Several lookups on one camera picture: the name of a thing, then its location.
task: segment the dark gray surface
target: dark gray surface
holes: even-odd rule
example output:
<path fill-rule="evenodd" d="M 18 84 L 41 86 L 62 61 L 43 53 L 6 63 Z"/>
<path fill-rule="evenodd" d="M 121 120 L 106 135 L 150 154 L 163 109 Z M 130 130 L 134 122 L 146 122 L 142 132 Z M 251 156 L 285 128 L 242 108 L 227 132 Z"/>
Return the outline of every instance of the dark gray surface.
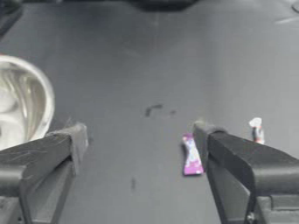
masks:
<path fill-rule="evenodd" d="M 61 223 L 219 223 L 206 177 L 182 176 L 199 117 L 249 137 L 262 116 L 266 143 L 299 157 L 298 18 L 282 0 L 207 0 L 177 13 L 26 7 L 2 52 L 49 74 L 57 120 L 85 122 L 94 138 Z"/>

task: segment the stainless steel bowl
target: stainless steel bowl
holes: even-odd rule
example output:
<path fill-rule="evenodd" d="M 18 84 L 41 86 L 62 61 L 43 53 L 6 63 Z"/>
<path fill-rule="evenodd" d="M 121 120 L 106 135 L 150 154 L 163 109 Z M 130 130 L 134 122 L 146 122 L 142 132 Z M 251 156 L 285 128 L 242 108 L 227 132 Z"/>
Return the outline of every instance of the stainless steel bowl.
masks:
<path fill-rule="evenodd" d="M 43 71 L 23 59 L 0 56 L 0 150 L 45 137 L 54 110 Z"/>

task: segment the candy wrapper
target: candy wrapper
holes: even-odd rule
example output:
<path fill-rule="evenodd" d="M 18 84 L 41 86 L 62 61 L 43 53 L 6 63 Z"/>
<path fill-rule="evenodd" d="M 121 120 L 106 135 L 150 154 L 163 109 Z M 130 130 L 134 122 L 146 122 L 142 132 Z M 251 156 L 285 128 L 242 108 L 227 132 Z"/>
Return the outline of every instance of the candy wrapper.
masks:
<path fill-rule="evenodd" d="M 249 125 L 253 128 L 253 137 L 254 137 L 254 141 L 259 144 L 265 144 L 266 143 L 266 134 L 265 134 L 265 130 L 262 128 L 262 118 L 261 117 L 255 117 L 250 122 Z"/>
<path fill-rule="evenodd" d="M 185 175 L 202 174 L 203 173 L 202 159 L 193 139 L 193 134 L 183 135 L 182 142 L 187 152 L 183 174 Z"/>

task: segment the metal bowl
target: metal bowl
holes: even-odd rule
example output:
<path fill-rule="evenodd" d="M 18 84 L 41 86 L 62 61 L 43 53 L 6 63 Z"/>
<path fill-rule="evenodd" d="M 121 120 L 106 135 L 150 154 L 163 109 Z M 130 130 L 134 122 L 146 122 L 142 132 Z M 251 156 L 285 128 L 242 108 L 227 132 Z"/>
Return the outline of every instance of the metal bowl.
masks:
<path fill-rule="evenodd" d="M 54 110 L 43 71 L 23 59 L 0 56 L 0 150 L 45 137 Z"/>

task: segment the small debris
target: small debris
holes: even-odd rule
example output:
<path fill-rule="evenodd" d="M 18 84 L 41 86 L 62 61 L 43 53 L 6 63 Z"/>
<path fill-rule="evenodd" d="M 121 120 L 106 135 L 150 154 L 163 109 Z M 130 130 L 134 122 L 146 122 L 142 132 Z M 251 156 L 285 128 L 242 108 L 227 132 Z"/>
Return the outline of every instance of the small debris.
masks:
<path fill-rule="evenodd" d="M 265 130 L 262 128 L 262 118 L 255 117 L 249 122 L 250 127 L 253 128 L 253 139 L 255 143 L 266 144 L 266 134 Z"/>

